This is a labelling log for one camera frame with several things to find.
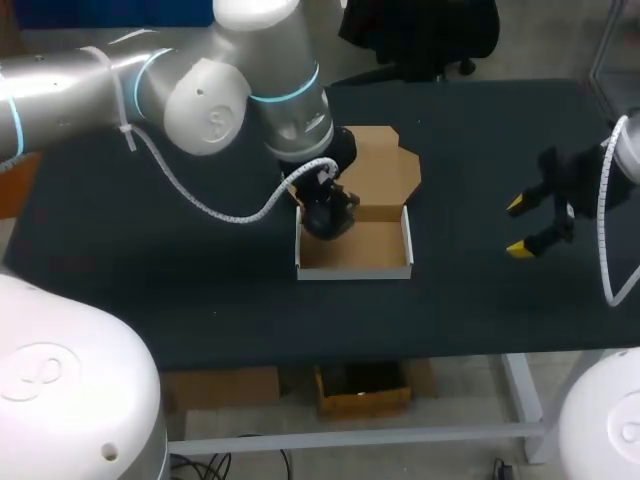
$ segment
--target office chair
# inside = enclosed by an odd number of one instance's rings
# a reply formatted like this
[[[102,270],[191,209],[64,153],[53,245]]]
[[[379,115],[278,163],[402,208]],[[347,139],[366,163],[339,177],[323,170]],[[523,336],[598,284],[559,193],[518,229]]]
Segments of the office chair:
[[[448,65],[468,76],[493,53],[500,17],[495,0],[349,0],[340,36],[391,65],[335,85],[446,80]]]

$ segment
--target table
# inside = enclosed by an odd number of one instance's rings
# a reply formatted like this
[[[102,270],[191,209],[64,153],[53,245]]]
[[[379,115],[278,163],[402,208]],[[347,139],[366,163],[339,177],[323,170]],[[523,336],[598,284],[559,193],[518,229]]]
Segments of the table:
[[[505,354],[523,423],[382,437],[531,436],[529,459],[544,461],[564,398],[541,423],[539,402],[529,401],[535,388],[526,360],[517,353],[597,350],[583,356],[575,379],[601,349],[640,344],[640,293],[615,310],[606,306],[594,224],[580,222],[572,246],[542,259],[515,261],[504,253],[551,220],[551,205],[517,221],[505,213],[522,188],[539,181],[538,153],[550,145],[576,152],[607,137],[596,102],[570,81],[383,84],[329,88],[328,95],[337,124],[391,125],[401,146],[420,155],[422,186],[408,202],[410,282],[296,282],[290,199],[259,224],[216,222],[172,190],[148,152],[132,155],[118,133],[106,131],[46,153],[7,265],[122,318],[165,371]],[[207,159],[188,157],[152,133],[178,178],[225,213],[253,213],[279,181],[253,118],[231,148]],[[639,228],[628,224],[639,206],[635,198],[609,216],[614,285],[640,257]],[[194,454],[382,438],[322,435],[172,449]]]

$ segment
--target blue wall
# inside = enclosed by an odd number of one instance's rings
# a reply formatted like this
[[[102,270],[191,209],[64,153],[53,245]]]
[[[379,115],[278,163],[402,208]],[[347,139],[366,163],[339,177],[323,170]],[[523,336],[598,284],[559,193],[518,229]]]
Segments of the blue wall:
[[[206,27],[212,0],[14,0],[20,27]]]

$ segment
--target metal table frame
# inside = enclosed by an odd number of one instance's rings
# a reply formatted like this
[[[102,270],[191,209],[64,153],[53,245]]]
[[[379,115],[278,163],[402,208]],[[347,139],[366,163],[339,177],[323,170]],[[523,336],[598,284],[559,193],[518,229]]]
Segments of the metal table frame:
[[[598,50],[596,51],[596,56],[593,60],[591,70],[589,71],[589,84],[591,85],[591,89],[596,95],[600,107],[605,115],[611,117],[611,119],[617,119],[620,115],[626,114],[627,112],[619,111],[620,109],[611,97],[611,94],[607,93],[607,88],[605,88],[605,82],[602,78],[602,68],[604,66],[604,61],[607,56],[607,52],[609,51],[609,47],[611,46],[611,40],[616,31],[616,25],[620,16],[624,12],[627,3],[628,0],[612,1],[611,7],[609,8],[609,14],[607,16],[607,23],[605,25],[602,38],[600,39],[600,44],[598,45]]]
[[[169,451],[185,456],[225,452],[296,450],[302,448],[446,442],[496,438],[524,438],[529,463],[542,464],[558,449],[558,421],[562,405],[573,384],[604,355],[605,350],[584,351],[555,398],[542,409],[524,353],[502,355],[518,422],[451,427],[420,427],[351,432],[300,433],[247,438],[220,438],[170,442]]]

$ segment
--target chair wheel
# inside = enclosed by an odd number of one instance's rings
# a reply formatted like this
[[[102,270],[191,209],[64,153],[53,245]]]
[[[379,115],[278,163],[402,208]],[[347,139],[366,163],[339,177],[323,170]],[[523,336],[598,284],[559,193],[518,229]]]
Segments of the chair wheel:
[[[462,62],[460,62],[460,67],[458,68],[458,72],[460,72],[460,75],[468,77],[475,71],[476,71],[476,64],[473,63],[470,59],[467,58],[466,60],[463,60]]]

